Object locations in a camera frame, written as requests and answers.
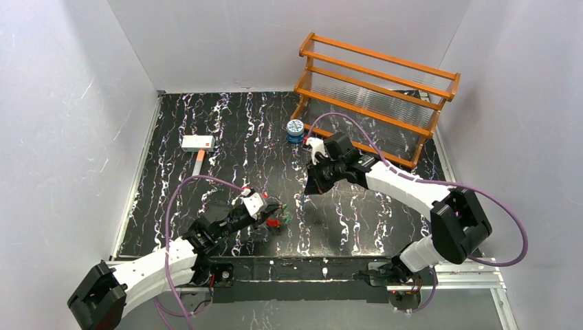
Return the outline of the metal key organizer red handle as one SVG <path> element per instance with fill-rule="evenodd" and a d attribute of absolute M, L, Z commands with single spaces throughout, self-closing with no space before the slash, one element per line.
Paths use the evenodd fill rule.
<path fill-rule="evenodd" d="M 266 228 L 271 231 L 280 230 L 291 219 L 288 205 L 278 197 L 267 197 L 266 202 L 267 207 L 263 211 Z"/>

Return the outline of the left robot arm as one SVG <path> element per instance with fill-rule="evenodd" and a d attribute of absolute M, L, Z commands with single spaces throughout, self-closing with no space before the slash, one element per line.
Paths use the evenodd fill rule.
<path fill-rule="evenodd" d="M 142 303 L 169 290 L 210 277 L 210 258 L 221 241 L 251 226 L 258 228 L 284 205 L 269 198 L 252 216 L 244 203 L 209 207 L 178 239 L 146 256 L 118 265 L 93 266 L 67 301 L 81 329 L 115 329 Z"/>

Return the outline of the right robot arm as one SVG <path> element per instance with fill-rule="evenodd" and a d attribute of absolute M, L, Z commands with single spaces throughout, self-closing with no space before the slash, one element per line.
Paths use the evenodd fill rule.
<path fill-rule="evenodd" d="M 423 183 L 355 148 L 343 133 L 309 137 L 305 146 L 311 151 L 305 195 L 322 195 L 346 180 L 394 198 L 430 221 L 430 235 L 392 258 L 394 275 L 405 278 L 444 261 L 459 265 L 492 233 L 476 194 L 467 188 Z"/>

